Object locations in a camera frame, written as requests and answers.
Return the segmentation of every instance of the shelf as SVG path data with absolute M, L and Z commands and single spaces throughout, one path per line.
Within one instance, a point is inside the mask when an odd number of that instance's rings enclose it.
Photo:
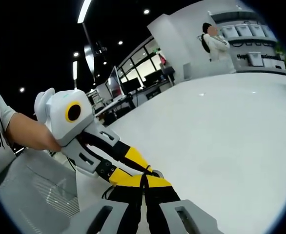
M 267 38 L 267 37 L 235 37 L 235 38 L 226 38 L 226 40 L 230 43 L 247 42 L 247 41 L 255 42 L 256 40 L 259 42 L 269 42 L 269 43 L 277 42 L 276 39 Z
M 215 14 L 210 14 L 210 16 L 216 22 L 216 24 L 237 20 L 255 20 L 262 23 L 264 22 L 264 20 L 256 12 L 253 11 L 224 11 Z
M 242 67 L 240 69 L 236 69 L 237 73 L 244 72 L 264 72 L 264 73 L 275 73 L 286 76 L 286 70 L 273 68 L 273 67 Z

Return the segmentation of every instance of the computer monitor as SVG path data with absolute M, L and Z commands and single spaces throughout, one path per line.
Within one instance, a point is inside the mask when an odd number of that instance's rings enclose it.
M 140 85 L 138 78 L 131 79 L 131 80 L 123 83 L 123 90 L 127 94 L 134 91 L 134 90 L 137 90 L 140 87 L 141 87 L 141 85 Z
M 145 77 L 146 81 L 143 82 L 145 87 L 152 86 L 157 81 L 161 81 L 161 75 L 163 72 L 161 70 L 158 70 L 156 72 L 153 72 Z
M 119 80 L 117 69 L 115 66 L 112 72 L 110 73 L 110 76 L 105 84 L 113 99 L 124 95 L 120 87 L 120 80 Z

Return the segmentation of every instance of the robot eye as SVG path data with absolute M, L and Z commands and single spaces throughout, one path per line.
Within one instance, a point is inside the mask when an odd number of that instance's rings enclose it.
M 65 117 L 68 122 L 74 122 L 76 121 L 81 113 L 81 106 L 78 102 L 71 102 L 67 108 L 66 108 L 66 113 Z

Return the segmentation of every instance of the white jacket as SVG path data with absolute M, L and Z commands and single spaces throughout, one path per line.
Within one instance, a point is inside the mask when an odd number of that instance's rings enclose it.
M 211 37 L 209 34 L 204 35 L 204 40 L 210 49 L 211 61 L 224 61 L 230 72 L 235 72 L 231 55 L 229 53 L 230 44 L 223 36 Z

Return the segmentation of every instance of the white robot head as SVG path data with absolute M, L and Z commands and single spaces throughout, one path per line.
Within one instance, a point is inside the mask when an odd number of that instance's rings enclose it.
M 35 114 L 62 147 L 94 120 L 92 106 L 81 90 L 55 94 L 54 89 L 49 89 L 39 93 L 35 101 Z

